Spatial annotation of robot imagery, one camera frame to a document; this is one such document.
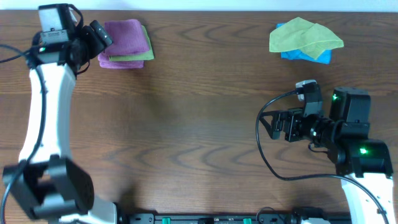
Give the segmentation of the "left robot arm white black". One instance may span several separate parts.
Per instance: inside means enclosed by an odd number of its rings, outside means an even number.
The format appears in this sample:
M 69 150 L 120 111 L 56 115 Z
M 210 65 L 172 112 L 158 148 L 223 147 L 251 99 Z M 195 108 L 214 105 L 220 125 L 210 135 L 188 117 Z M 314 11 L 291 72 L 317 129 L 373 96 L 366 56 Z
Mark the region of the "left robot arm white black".
M 25 54 L 31 84 L 29 122 L 15 165 L 3 170 L 5 194 L 31 220 L 49 223 L 116 223 L 113 202 L 95 195 L 90 175 L 70 150 L 70 105 L 77 75 L 112 44 L 97 22 L 43 24 Z

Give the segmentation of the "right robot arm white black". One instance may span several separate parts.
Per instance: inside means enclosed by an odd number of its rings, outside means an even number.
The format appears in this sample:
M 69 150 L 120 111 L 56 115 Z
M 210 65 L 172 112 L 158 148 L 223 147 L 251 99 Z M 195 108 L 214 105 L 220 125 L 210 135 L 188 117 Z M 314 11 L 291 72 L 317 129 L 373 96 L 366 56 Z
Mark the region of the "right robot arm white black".
M 367 91 L 336 87 L 328 117 L 323 115 L 318 85 L 298 87 L 274 100 L 290 95 L 303 95 L 304 106 L 286 111 L 262 107 L 255 127 L 263 125 L 271 139 L 284 132 L 288 142 L 308 140 L 308 148 L 325 153 L 336 171 L 295 177 L 283 177 L 274 170 L 272 174 L 284 181 L 339 179 L 352 223 L 395 223 L 391 156 L 385 142 L 369 138 L 371 97 Z

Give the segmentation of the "large purple microfiber cloth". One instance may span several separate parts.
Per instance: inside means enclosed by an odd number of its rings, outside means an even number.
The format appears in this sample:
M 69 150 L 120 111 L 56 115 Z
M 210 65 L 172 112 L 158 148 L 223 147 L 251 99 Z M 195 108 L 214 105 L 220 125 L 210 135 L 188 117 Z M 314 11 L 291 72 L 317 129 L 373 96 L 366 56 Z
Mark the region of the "large purple microfiber cloth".
M 142 25 L 136 19 L 108 21 L 104 23 L 104 29 L 113 40 L 103 52 L 107 56 L 141 54 L 150 50 Z

